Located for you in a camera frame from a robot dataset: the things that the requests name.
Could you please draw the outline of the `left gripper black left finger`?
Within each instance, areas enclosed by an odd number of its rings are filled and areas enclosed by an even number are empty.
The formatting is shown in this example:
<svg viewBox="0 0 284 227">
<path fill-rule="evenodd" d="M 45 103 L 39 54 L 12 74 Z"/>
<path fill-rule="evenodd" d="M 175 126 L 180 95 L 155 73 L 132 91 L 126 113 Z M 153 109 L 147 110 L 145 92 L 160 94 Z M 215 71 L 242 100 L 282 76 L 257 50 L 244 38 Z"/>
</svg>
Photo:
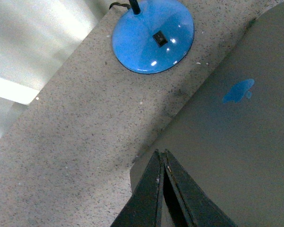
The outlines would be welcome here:
<svg viewBox="0 0 284 227">
<path fill-rule="evenodd" d="M 158 150 L 150 158 L 134 193 L 111 226 L 160 227 L 165 166 Z"/>
</svg>

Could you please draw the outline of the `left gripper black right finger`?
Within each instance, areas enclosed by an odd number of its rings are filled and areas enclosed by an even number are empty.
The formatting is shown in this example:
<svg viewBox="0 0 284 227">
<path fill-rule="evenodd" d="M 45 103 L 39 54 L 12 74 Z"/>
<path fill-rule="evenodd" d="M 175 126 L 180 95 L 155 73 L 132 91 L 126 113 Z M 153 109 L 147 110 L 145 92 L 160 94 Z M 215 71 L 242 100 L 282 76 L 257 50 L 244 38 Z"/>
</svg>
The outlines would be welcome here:
<svg viewBox="0 0 284 227">
<path fill-rule="evenodd" d="M 205 194 L 175 156 L 165 150 L 163 194 L 177 227 L 236 227 Z"/>
</svg>

